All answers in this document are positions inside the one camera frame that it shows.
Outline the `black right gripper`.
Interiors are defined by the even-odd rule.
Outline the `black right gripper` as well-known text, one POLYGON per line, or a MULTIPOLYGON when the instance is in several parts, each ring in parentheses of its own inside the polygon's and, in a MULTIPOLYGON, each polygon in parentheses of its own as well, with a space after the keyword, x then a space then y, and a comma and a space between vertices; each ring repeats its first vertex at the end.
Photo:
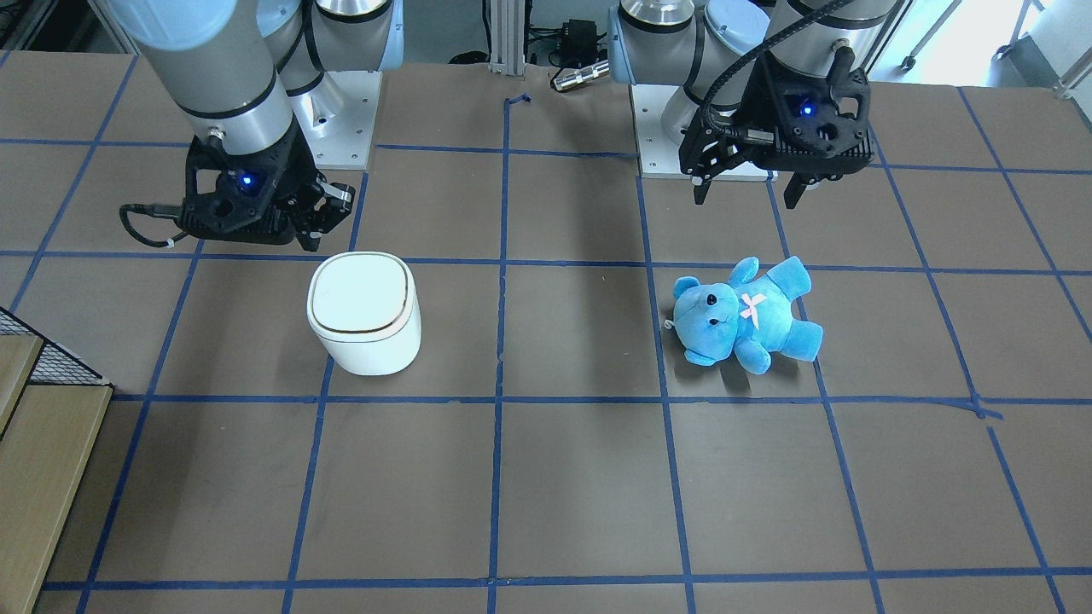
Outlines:
POLYGON ((308 252, 351 215, 356 189, 318 172, 297 120, 270 147, 232 155, 194 137, 180 229, 202 240, 286 245, 308 252))

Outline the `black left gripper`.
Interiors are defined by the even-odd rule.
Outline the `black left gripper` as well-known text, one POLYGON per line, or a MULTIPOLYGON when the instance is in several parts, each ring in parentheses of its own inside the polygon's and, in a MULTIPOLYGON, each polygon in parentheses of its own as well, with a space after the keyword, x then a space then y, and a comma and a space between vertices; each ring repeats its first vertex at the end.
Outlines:
POLYGON ((836 51, 826 75, 806 75, 771 51, 753 62, 741 104, 726 125, 699 115, 679 147, 680 172, 693 176, 695 206, 704 206, 713 177, 749 162, 768 172, 794 172, 783 190, 794 210, 809 177, 860 172, 874 158, 868 129, 870 87, 857 55, 836 51))

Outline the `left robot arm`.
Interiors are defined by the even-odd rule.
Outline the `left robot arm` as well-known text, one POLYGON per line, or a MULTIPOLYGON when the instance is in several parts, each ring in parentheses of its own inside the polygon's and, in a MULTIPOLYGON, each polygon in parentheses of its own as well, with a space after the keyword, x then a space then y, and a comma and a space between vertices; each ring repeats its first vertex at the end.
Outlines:
POLYGON ((744 164, 787 172, 793 209, 808 188, 860 172, 876 152, 862 55, 893 1, 620 1, 608 27, 620 83, 679 88, 678 170, 702 205, 744 164))

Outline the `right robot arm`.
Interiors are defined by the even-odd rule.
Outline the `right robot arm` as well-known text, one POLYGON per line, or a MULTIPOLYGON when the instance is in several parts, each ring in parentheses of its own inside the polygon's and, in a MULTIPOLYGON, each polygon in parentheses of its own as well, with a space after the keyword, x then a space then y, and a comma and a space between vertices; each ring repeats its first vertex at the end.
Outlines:
POLYGON ((179 205, 123 205, 124 232, 165 249, 183 238, 316 252, 351 216, 313 144, 363 137, 336 72, 404 61, 401 1, 109 1, 194 130, 179 205))

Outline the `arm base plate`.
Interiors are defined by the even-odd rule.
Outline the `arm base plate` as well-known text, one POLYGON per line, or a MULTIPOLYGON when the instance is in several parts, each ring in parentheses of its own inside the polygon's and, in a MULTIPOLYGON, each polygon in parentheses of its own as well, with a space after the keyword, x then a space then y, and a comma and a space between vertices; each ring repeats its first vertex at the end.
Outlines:
POLYGON ((636 84, 630 93, 641 174, 645 178, 688 180, 690 176, 680 170, 678 150, 682 129, 693 118, 697 104, 680 86, 636 84))
POLYGON ((382 72, 327 72, 289 97, 317 168, 367 170, 382 82, 382 72))

